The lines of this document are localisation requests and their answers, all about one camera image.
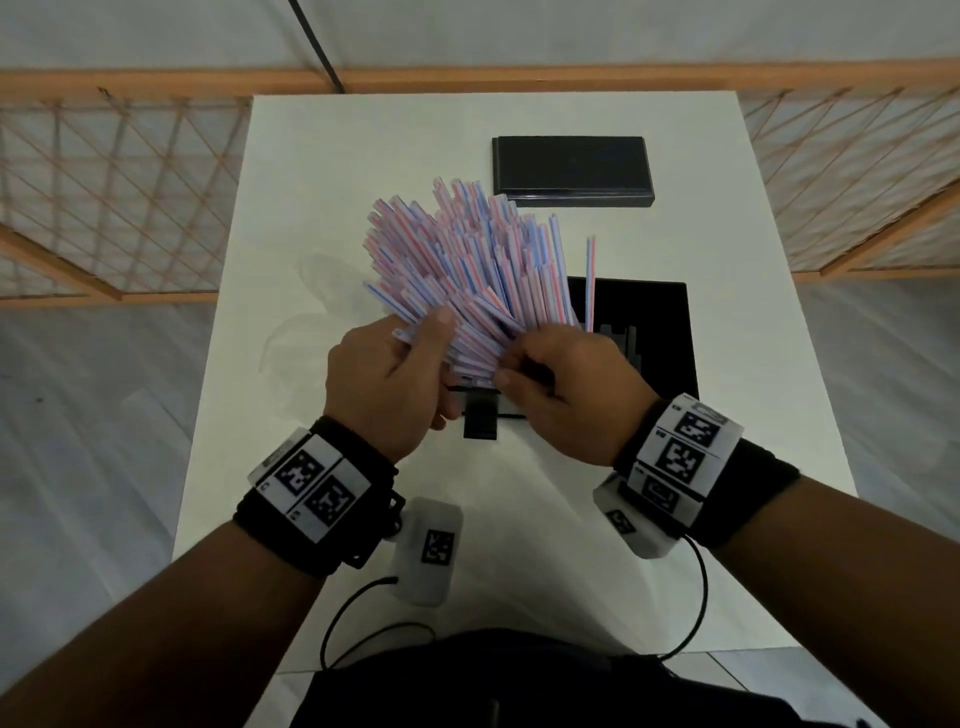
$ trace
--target white table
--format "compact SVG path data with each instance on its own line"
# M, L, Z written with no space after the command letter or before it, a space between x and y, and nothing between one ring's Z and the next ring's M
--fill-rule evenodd
M372 201L399 194L432 210L436 176L492 190L491 139L502 134L646 138L652 207L556 210L568 273L584 273L583 241L595 233L599 277L686 282L701 397L752 440L854 492L733 93L258 98L175 554L229 519L254 463L321 412L326 350L376 317L359 287L370 275L361 243ZM431 612L365 595L331 655L398 619L429 620L442 634L513 626L609 651L663 651L686 634L701 598L689 548L636 559L591 502L603 469L552 452L526 423L499 431L494 443L464 440L459 425L431 433L400 467L406 497L465 509L448 602ZM333 613L384 575L392 548L329 579L281 670L316 667ZM795 644L707 558L707 618L690 650Z

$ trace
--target hand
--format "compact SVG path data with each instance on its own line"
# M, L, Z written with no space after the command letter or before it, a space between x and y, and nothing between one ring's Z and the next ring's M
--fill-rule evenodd
M524 357L554 374L554 396L518 369ZM521 334L500 359L493 384L564 455L612 465L657 394L606 336L550 324Z
M444 429L460 409L446 389L455 377L444 355L453 338L453 312L434 309L420 322L412 347L393 336L406 325L397 316L347 332L327 356L324 414L349 427L392 463L422 442L429 428Z

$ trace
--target white wall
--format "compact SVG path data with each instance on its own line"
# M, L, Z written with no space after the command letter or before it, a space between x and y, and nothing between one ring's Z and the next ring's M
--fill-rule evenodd
M958 0L302 0L340 65L960 55ZM285 0L3 0L0 68L299 66Z

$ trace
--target left hand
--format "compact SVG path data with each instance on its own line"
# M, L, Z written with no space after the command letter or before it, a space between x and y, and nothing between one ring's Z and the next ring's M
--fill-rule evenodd
M324 414L349 427L392 463L409 455L427 429L444 429L460 410L444 364L453 312L441 306L420 322L412 347L393 336L406 324L388 316L347 332L327 356Z

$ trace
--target gray tile floor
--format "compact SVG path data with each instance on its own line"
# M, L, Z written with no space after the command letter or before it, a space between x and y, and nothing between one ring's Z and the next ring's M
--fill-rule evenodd
M960 539L960 279L800 295L861 496ZM213 311L0 314L0 690L168 563ZM805 717L883 725L805 650L714 657ZM285 725L308 679L252 724Z

